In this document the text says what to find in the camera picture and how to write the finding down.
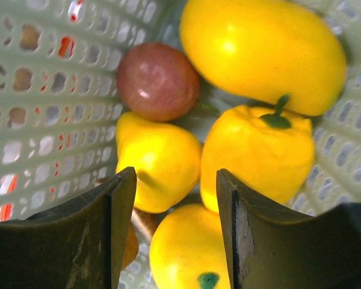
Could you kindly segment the blue green plastic basket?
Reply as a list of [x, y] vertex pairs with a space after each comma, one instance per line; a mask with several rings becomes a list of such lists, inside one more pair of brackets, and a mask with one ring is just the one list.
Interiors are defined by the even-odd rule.
[[[115, 70], [131, 46], [179, 47], [184, 1], [0, 1], [0, 222], [25, 220], [113, 176], [125, 107]], [[303, 1], [348, 58], [344, 92], [313, 120], [316, 159], [288, 202], [319, 215], [361, 202], [361, 1]], [[149, 244], [117, 288], [155, 288]]]

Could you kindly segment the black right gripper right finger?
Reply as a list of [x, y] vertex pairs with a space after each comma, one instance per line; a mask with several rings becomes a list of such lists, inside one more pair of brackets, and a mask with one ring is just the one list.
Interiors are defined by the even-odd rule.
[[216, 188], [232, 288], [361, 288], [361, 203], [312, 217], [225, 169]]

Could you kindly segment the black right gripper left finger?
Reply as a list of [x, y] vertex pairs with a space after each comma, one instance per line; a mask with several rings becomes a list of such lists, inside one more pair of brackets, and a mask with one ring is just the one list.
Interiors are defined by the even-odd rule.
[[63, 204], [0, 222], [0, 288], [117, 288], [136, 185], [128, 167]]

